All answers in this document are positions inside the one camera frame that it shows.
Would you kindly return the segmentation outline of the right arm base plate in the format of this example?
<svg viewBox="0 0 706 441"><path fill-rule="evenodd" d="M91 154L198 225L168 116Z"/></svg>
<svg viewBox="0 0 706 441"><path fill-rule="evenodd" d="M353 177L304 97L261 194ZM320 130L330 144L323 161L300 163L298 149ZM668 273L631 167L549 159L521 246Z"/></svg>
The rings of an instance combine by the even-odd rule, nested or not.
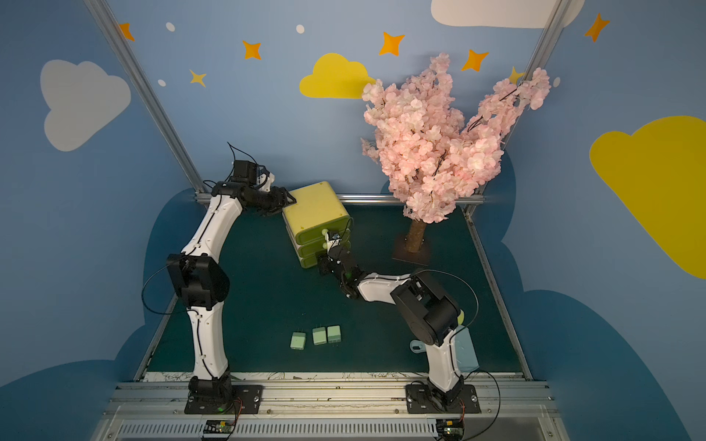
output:
<svg viewBox="0 0 706 441"><path fill-rule="evenodd" d="M406 408L412 415L422 415L423 413L481 413L481 405L476 388L470 384L461 386L458 394L451 399L448 393L437 391L428 384L421 381L414 381L404 387L406 395Z"/></svg>

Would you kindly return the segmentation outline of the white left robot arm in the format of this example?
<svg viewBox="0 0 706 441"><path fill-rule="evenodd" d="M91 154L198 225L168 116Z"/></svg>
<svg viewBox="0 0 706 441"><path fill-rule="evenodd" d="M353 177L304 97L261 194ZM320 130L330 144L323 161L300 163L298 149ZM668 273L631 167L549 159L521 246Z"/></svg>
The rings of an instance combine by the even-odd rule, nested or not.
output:
<svg viewBox="0 0 706 441"><path fill-rule="evenodd" d="M222 331L222 310L230 292L230 279L219 261L233 224L248 207L277 214L295 202L283 187L220 181L196 233L180 253L167 257L169 277L191 323L196 380L216 382L230 378Z"/></svg>

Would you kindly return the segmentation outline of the green drawer cabinet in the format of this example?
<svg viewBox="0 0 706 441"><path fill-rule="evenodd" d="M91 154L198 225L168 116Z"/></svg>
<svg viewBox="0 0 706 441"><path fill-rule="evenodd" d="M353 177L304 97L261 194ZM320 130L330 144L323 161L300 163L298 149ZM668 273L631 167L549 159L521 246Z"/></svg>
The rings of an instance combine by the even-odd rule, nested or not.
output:
<svg viewBox="0 0 706 441"><path fill-rule="evenodd" d="M322 181L290 192L294 204L282 210L290 241L304 269L317 265L327 249L325 233L349 240L352 218L331 185Z"/></svg>

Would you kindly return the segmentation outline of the light green plug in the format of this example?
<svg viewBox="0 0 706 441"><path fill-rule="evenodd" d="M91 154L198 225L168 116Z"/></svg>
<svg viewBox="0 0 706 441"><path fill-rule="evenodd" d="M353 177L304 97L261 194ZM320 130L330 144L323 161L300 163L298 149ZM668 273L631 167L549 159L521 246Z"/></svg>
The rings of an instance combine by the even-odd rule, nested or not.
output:
<svg viewBox="0 0 706 441"><path fill-rule="evenodd" d="M314 328L312 339L314 345L325 345L327 343L327 329L325 327Z"/></svg>
<svg viewBox="0 0 706 441"><path fill-rule="evenodd" d="M290 348L292 350L303 350L306 345L306 334L303 332L294 332L290 338Z"/></svg>
<svg viewBox="0 0 706 441"><path fill-rule="evenodd" d="M342 341L342 332L339 325L332 325L327 327L327 342L329 344L336 344Z"/></svg>

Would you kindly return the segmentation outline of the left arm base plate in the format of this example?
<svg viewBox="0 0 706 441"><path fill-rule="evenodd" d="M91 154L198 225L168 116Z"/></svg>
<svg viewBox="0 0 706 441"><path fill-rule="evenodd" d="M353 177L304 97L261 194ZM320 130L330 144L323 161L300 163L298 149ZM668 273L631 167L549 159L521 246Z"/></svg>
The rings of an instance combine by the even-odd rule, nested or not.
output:
<svg viewBox="0 0 706 441"><path fill-rule="evenodd" d="M262 404L262 385L235 385L225 391L189 393L185 415L257 415Z"/></svg>

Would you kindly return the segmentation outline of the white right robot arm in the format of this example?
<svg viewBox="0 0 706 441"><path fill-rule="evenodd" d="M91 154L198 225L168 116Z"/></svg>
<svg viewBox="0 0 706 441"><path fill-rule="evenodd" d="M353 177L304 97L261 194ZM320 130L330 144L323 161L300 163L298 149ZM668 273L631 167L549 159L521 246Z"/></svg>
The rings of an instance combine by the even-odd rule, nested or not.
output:
<svg viewBox="0 0 706 441"><path fill-rule="evenodd" d="M399 276L368 272L343 244L334 244L319 254L316 264L322 275L336 278L349 299L395 306L426 347L428 387L447 402L457 398L464 385L455 350L461 307L429 271Z"/></svg>

